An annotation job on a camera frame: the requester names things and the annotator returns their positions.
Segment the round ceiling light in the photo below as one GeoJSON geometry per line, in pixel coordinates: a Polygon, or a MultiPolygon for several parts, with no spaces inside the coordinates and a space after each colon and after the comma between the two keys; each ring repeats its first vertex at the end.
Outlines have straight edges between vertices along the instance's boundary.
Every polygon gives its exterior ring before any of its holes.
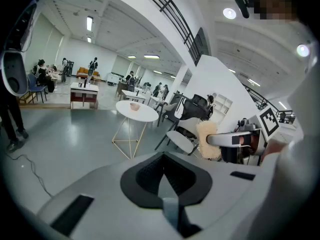
{"type": "Polygon", "coordinates": [[[237,14],[232,8],[225,8],[223,10],[223,15],[230,20],[233,20],[236,18],[237,14]]]}
{"type": "Polygon", "coordinates": [[[310,48],[307,44],[299,44],[296,48],[296,52],[300,57],[308,57],[310,55],[310,48]]]}

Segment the white and red desk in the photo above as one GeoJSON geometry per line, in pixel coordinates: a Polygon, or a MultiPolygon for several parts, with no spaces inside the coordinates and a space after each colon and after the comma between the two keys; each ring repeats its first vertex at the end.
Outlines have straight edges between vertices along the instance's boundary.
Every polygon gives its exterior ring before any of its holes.
{"type": "Polygon", "coordinates": [[[89,103],[90,109],[97,109],[99,87],[94,84],[87,83],[84,88],[84,83],[73,82],[70,85],[70,105],[69,108],[74,108],[74,102],[79,102],[84,107],[85,103],[89,103]]]}

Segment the round white table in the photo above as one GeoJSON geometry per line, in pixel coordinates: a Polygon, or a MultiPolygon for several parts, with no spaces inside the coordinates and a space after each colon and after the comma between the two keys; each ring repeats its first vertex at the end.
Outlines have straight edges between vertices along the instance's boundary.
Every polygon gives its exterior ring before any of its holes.
{"type": "Polygon", "coordinates": [[[121,124],[119,125],[117,131],[115,132],[112,138],[112,144],[129,160],[133,159],[136,156],[138,151],[138,147],[140,145],[141,139],[144,135],[146,127],[149,123],[153,123],[158,120],[158,113],[153,110],[151,107],[145,105],[144,103],[130,101],[130,100],[121,100],[116,103],[116,110],[119,114],[124,116],[121,124]],[[138,111],[133,111],[130,108],[130,103],[136,103],[140,105],[140,109],[138,111]],[[131,121],[137,123],[144,123],[141,134],[136,135],[136,139],[131,138],[131,121]],[[117,139],[117,135],[120,130],[123,128],[124,123],[127,123],[127,139],[117,139]],[[126,154],[118,143],[128,143],[129,146],[129,154],[126,154]]]}

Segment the blue chair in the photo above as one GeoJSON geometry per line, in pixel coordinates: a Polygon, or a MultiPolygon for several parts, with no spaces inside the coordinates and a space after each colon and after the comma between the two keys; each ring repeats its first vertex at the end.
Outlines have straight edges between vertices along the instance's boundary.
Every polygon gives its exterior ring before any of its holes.
{"type": "Polygon", "coordinates": [[[34,103],[34,94],[36,100],[38,100],[38,93],[40,93],[41,101],[44,103],[44,99],[47,101],[46,87],[44,85],[37,84],[37,78],[32,73],[27,76],[28,90],[31,94],[32,102],[34,103]]]}

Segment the white shelf unit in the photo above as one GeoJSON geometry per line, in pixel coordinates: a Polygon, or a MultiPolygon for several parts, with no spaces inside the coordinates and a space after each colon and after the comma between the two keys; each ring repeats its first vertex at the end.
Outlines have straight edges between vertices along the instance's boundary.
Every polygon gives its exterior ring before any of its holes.
{"type": "Polygon", "coordinates": [[[220,125],[229,112],[233,101],[219,93],[213,93],[212,96],[214,98],[212,105],[213,114],[210,117],[210,120],[215,122],[217,125],[220,125]]]}

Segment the white cabinet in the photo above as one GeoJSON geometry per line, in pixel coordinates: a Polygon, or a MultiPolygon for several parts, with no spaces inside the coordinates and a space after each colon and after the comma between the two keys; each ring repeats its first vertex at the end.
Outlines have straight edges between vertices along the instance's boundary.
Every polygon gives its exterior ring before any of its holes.
{"type": "Polygon", "coordinates": [[[123,76],[110,72],[107,74],[106,83],[110,86],[114,86],[121,82],[122,79],[123,76]]]}

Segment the person's right forearm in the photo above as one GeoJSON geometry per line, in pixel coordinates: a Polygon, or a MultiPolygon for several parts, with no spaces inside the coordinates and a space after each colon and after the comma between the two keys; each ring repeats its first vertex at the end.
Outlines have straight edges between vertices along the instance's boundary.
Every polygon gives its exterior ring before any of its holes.
{"type": "Polygon", "coordinates": [[[266,156],[274,153],[280,153],[288,144],[285,142],[281,142],[275,139],[270,139],[267,143],[265,151],[262,155],[262,160],[265,159],[266,156]]]}

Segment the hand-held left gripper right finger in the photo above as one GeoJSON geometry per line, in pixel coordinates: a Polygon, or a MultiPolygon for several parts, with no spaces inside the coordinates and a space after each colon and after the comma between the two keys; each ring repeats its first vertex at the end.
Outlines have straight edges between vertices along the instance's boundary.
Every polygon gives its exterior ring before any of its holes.
{"type": "Polygon", "coordinates": [[[172,152],[172,159],[186,162],[210,174],[212,185],[205,198],[184,208],[191,225],[201,230],[184,240],[259,240],[257,215],[273,178],[273,157],[261,166],[205,161],[172,152]]]}

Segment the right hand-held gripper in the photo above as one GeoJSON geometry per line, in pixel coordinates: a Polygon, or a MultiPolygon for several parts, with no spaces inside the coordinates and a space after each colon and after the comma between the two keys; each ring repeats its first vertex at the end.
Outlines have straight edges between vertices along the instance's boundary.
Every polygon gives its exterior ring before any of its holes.
{"type": "Polygon", "coordinates": [[[259,166],[269,140],[280,125],[270,106],[258,114],[239,122],[237,132],[210,134],[206,142],[221,147],[221,157],[226,163],[259,166]]]}

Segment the white and black robot device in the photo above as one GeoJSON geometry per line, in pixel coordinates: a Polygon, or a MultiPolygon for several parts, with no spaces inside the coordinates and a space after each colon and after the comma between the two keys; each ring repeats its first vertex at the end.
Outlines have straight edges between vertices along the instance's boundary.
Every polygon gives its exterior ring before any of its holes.
{"type": "Polygon", "coordinates": [[[11,28],[0,56],[0,72],[4,86],[14,96],[28,90],[28,80],[22,53],[32,32],[37,0],[31,0],[11,28]]]}

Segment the light wooden spoon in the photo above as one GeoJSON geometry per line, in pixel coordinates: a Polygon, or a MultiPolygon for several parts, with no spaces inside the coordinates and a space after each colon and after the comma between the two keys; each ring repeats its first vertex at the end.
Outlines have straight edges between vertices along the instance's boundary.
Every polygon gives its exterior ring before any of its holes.
{"type": "Polygon", "coordinates": [[[215,122],[206,120],[201,121],[196,125],[198,133],[199,152],[203,159],[218,160],[221,158],[221,149],[219,146],[207,143],[208,135],[215,135],[217,133],[217,124],[215,122]]]}

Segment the black balcony railing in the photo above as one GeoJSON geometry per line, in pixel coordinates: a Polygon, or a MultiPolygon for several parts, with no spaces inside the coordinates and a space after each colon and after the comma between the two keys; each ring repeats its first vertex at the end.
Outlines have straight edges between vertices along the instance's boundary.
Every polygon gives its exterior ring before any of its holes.
{"type": "Polygon", "coordinates": [[[182,38],[184,46],[187,48],[195,66],[199,63],[202,56],[200,46],[197,44],[192,31],[183,17],[183,14],[174,3],[173,0],[151,0],[158,10],[166,16],[166,18],[173,24],[180,37],[182,38]]]}

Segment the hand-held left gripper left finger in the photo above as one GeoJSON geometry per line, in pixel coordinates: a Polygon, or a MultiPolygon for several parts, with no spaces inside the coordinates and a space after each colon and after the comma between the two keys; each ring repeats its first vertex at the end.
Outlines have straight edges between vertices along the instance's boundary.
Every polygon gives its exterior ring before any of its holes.
{"type": "Polygon", "coordinates": [[[79,195],[93,198],[70,237],[73,240],[180,240],[159,209],[141,208],[122,192],[122,174],[149,159],[140,155],[97,168],[45,203],[37,216],[51,224],[79,195]]]}

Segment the orange sofa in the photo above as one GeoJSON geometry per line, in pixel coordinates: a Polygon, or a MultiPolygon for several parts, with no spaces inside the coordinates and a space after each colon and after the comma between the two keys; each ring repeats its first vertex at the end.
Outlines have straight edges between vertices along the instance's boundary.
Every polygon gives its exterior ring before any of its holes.
{"type": "MultiPolygon", "coordinates": [[[[80,67],[79,70],[76,73],[76,77],[78,77],[78,78],[87,78],[88,77],[88,73],[89,73],[88,69],[86,69],[84,67],[80,67]]],[[[91,78],[93,80],[97,80],[97,81],[101,80],[101,76],[100,76],[98,71],[94,71],[92,76],[91,76],[91,78]]]]}

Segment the white printed t-shirt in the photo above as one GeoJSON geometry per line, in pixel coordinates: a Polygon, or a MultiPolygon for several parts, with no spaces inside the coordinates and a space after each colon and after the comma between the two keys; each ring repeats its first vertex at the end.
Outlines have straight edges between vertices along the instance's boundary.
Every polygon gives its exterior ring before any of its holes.
{"type": "Polygon", "coordinates": [[[300,129],[278,153],[256,222],[259,240],[313,240],[320,233],[320,59],[288,98],[300,129]]]}

